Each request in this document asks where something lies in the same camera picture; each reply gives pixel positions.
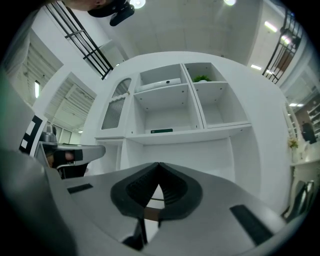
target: white cabinet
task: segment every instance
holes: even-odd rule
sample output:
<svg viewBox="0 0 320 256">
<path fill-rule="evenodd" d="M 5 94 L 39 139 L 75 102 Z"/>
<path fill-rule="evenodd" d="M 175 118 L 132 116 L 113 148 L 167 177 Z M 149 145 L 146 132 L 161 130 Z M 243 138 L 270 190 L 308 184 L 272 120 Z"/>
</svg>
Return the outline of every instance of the white cabinet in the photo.
<svg viewBox="0 0 320 256">
<path fill-rule="evenodd" d="M 193 78 L 202 75 L 212 81 L 193 82 Z M 125 100 L 121 93 L 113 95 L 110 102 L 116 100 L 114 107 L 109 105 L 104 114 L 99 132 L 103 132 L 105 139 L 97 139 L 98 144 L 106 146 L 106 155 L 100 161 L 102 172 L 103 168 L 110 172 L 149 162 L 166 162 L 235 182 L 234 158 L 239 162 L 244 156 L 239 152 L 247 155 L 237 167 L 238 174 L 247 172 L 247 156 L 257 150 L 252 125 L 231 86 L 214 65 L 181 63 L 133 76 L 135 80 L 128 87 L 130 94 L 125 95 Z M 181 83 L 147 86 L 172 79 Z M 125 103 L 121 107 L 118 101 Z M 115 122 L 113 118 L 119 119 L 121 109 L 126 120 Z M 119 136 L 116 140 L 114 131 Z M 242 141 L 241 133 L 245 131 L 253 137 L 252 143 Z"/>
</svg>

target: cubby compartment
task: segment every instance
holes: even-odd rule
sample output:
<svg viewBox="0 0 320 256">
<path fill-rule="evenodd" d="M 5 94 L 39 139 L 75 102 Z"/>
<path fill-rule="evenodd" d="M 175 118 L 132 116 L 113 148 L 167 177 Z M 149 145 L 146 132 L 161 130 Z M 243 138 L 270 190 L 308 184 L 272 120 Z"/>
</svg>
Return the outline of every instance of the cubby compartment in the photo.
<svg viewBox="0 0 320 256">
<path fill-rule="evenodd" d="M 187 82 L 184 69 L 181 64 L 162 66 L 140 73 L 141 86 L 167 81 L 172 79 L 180 79 L 181 84 Z"/>
<path fill-rule="evenodd" d="M 127 135 L 173 132 L 203 128 L 191 87 L 177 84 L 134 94 L 127 122 Z"/>
<path fill-rule="evenodd" d="M 193 85 L 200 101 L 205 128 L 248 123 L 242 105 L 227 82 L 197 82 Z"/>
<path fill-rule="evenodd" d="M 217 68 L 210 62 L 187 63 L 184 65 L 192 81 L 198 76 L 207 76 L 213 82 L 226 81 Z"/>
</svg>

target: black cap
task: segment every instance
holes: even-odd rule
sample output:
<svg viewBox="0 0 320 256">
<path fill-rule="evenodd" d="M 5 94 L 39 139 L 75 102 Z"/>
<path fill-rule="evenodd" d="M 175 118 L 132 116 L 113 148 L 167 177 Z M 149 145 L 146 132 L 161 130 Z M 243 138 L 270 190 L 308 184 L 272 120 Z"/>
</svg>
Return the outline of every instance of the black cap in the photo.
<svg viewBox="0 0 320 256">
<path fill-rule="evenodd" d="M 107 4 L 106 6 L 99 8 L 99 9 L 93 9 L 88 11 L 88 13 L 96 18 L 103 18 L 110 16 L 114 13 L 117 13 L 125 4 L 127 0 L 113 0 L 111 3 Z"/>
</svg>

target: staircase railing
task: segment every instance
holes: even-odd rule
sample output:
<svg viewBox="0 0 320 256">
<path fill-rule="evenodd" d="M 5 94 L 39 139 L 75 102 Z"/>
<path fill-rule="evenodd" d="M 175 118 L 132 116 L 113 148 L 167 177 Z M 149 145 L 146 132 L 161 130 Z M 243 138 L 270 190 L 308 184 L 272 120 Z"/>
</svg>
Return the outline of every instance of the staircase railing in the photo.
<svg viewBox="0 0 320 256">
<path fill-rule="evenodd" d="M 276 84 L 287 70 L 299 48 L 303 36 L 302 26 L 296 21 L 295 15 L 285 10 L 281 34 L 275 50 L 262 75 Z"/>
<path fill-rule="evenodd" d="M 77 47 L 83 59 L 104 80 L 107 74 L 113 70 L 113 67 L 74 12 L 60 2 L 48 4 L 46 8 L 64 31 L 64 37 Z"/>
</svg>

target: white shelving unit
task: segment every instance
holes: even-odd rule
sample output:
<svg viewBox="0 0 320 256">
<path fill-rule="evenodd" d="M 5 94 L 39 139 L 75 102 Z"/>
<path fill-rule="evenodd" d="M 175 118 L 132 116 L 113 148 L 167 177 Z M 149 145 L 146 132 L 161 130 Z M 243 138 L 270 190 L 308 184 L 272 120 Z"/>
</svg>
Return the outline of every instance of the white shelving unit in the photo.
<svg viewBox="0 0 320 256">
<path fill-rule="evenodd" d="M 193 82 L 202 75 L 212 81 Z M 176 78 L 182 83 L 126 97 L 127 120 L 122 121 L 125 134 L 120 139 L 97 140 L 106 147 L 100 167 L 112 172 L 166 162 L 235 181 L 236 169 L 242 172 L 248 168 L 241 154 L 254 154 L 257 150 L 255 135 L 236 94 L 212 63 L 174 64 L 138 73 L 130 91 Z M 151 133 L 162 129 L 173 131 Z M 250 143 L 243 143 L 242 134 L 251 138 Z M 237 167 L 234 158 L 239 159 Z"/>
<path fill-rule="evenodd" d="M 313 131 L 316 137 L 320 135 L 320 103 L 316 103 L 315 106 L 307 111 L 309 118 L 311 120 Z"/>
<path fill-rule="evenodd" d="M 197 76 L 211 81 L 193 82 Z M 116 127 L 104 120 L 117 85 L 126 79 L 131 83 L 115 96 L 125 97 Z M 171 79 L 181 84 L 138 88 Z M 91 123 L 86 123 L 92 133 L 86 135 L 88 143 L 94 139 L 107 153 L 87 175 L 166 162 L 235 182 L 279 214 L 288 207 L 286 99 L 269 80 L 218 56 L 158 52 L 125 61 L 105 82 L 89 113 Z M 129 93 L 123 94 L 127 87 Z M 151 133 L 162 129 L 173 132 Z M 275 181 L 281 186 L 275 187 Z"/>
</svg>

